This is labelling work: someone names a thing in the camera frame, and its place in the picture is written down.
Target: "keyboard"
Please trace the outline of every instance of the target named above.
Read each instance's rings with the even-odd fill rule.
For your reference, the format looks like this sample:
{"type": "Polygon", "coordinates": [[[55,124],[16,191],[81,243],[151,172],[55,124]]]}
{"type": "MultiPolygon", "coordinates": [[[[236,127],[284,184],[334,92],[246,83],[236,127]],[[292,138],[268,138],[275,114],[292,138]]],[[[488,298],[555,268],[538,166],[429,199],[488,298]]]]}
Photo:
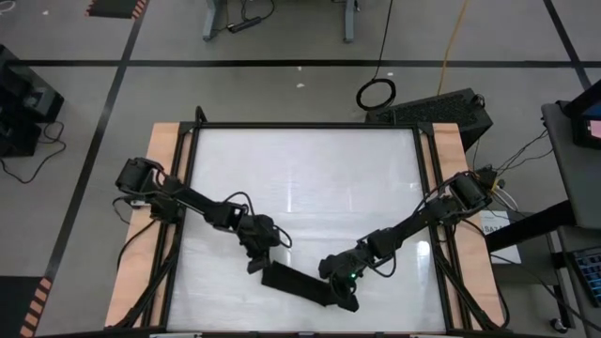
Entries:
{"type": "Polygon", "coordinates": [[[392,106],[378,114],[378,121],[393,123],[396,118],[396,123],[454,122],[467,127],[478,122],[475,111],[465,95],[454,94],[392,106]]]}
{"type": "Polygon", "coordinates": [[[576,273],[593,306],[601,304],[601,248],[574,253],[576,273]]]}

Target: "white cable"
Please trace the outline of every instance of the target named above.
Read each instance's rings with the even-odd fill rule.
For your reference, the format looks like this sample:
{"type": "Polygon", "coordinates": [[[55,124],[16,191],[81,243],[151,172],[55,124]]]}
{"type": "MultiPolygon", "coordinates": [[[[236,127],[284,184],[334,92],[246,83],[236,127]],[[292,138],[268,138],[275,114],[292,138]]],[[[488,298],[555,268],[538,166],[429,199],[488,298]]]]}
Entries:
{"type": "Polygon", "coordinates": [[[499,194],[497,193],[497,191],[493,191],[492,193],[494,193],[494,194],[495,194],[495,196],[499,197],[499,199],[500,199],[500,200],[503,202],[503,204],[504,204],[504,206],[505,206],[505,207],[508,207],[508,208],[510,208],[511,210],[513,210],[513,211],[517,212],[517,210],[515,210],[513,207],[511,207],[511,206],[509,205],[509,203],[507,203],[507,201],[505,201],[505,199],[504,199],[504,198],[503,198],[501,195],[499,195],[499,194]]]}
{"type": "Polygon", "coordinates": [[[502,192],[502,193],[504,193],[504,194],[505,194],[505,196],[509,197],[509,199],[510,199],[510,200],[511,200],[511,201],[514,203],[514,206],[516,207],[516,210],[519,210],[519,207],[517,206],[517,202],[516,202],[516,200],[514,199],[514,197],[512,197],[512,196],[509,194],[509,192],[505,191],[505,190],[504,190],[504,189],[502,189],[502,188],[498,188],[498,191],[499,191],[499,192],[502,192]]]}
{"type": "Polygon", "coordinates": [[[8,8],[0,8],[0,15],[12,11],[17,6],[17,3],[14,0],[0,1],[0,7],[4,4],[8,4],[8,8]]]}

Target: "orange striped tape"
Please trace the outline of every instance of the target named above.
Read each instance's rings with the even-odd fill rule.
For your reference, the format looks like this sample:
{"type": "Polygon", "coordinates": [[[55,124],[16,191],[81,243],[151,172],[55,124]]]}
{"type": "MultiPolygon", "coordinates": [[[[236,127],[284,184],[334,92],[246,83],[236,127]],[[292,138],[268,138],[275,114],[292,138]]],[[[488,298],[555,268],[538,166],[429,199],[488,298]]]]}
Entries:
{"type": "Polygon", "coordinates": [[[52,287],[53,283],[48,277],[44,277],[39,281],[38,287],[34,292],[34,298],[29,304],[29,310],[21,326],[21,337],[33,337],[36,334],[39,319],[44,311],[44,306],[52,287]]]}

